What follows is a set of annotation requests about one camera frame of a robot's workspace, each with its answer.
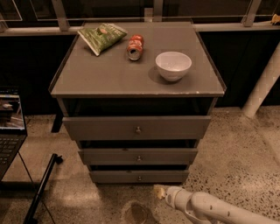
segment black wall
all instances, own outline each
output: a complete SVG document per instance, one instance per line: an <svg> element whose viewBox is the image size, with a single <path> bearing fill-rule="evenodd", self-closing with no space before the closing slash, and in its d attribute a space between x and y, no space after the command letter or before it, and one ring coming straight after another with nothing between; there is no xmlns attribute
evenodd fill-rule
<svg viewBox="0 0 280 224"><path fill-rule="evenodd" d="M263 73L280 40L280 31L201 32L227 91L217 107L242 107ZM265 105L280 105L277 83Z"/></svg>
<svg viewBox="0 0 280 224"><path fill-rule="evenodd" d="M56 114L48 88L74 35L0 38L0 85L17 85L27 115Z"/></svg>

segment black stand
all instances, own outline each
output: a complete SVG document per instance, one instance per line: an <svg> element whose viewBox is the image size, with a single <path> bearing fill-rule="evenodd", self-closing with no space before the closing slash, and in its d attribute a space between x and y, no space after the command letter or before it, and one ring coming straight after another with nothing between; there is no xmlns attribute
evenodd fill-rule
<svg viewBox="0 0 280 224"><path fill-rule="evenodd" d="M39 203L40 199L43 196L43 192L45 190L46 183L47 183L47 181L48 181L48 179L49 179L49 177L50 177L50 175L52 173L54 163L61 164L62 161L63 161L62 157L58 157L57 154L52 154L50 162L49 162L48 166L45 169L44 176L41 179L41 183L40 183L40 185L38 187L38 190L36 191L36 194L34 195L34 198L33 198L33 201L31 203L31 206L30 206L30 208L28 210L28 213L25 216L24 224L33 224L33 223L35 224L35 223L37 223L37 220L35 220L33 218L33 216L34 216L34 214L36 212L38 203Z"/></svg>
<svg viewBox="0 0 280 224"><path fill-rule="evenodd" d="M60 132L60 127L62 124L63 113L61 112L60 108L57 109L57 113L55 115L55 119L52 125L52 133Z"/></svg>

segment white robotic arm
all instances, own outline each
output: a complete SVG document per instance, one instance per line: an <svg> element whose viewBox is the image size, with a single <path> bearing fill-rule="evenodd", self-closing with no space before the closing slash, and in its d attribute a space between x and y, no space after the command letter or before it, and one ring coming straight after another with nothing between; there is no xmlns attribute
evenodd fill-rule
<svg viewBox="0 0 280 224"><path fill-rule="evenodd" d="M167 205L181 211L194 224L280 224L206 192L188 192L171 186L164 192L164 198Z"/></svg>

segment crushed can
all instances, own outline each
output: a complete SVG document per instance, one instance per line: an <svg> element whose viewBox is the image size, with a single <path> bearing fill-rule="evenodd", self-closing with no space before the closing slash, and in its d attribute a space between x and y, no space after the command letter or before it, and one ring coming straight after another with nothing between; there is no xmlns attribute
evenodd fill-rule
<svg viewBox="0 0 280 224"><path fill-rule="evenodd" d="M130 60L139 60L143 54L144 38L139 34L133 35L129 39L129 45L127 47L127 54Z"/></svg>

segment white pole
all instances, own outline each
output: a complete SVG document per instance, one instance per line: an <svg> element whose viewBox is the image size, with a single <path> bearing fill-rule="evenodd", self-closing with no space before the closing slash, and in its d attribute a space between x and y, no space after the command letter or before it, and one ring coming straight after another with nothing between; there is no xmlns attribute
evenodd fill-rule
<svg viewBox="0 0 280 224"><path fill-rule="evenodd" d="M280 43L273 52L268 65L264 68L262 76L247 99L242 112L245 116L252 118L262 105L265 97L270 92L278 77L280 76Z"/></svg>

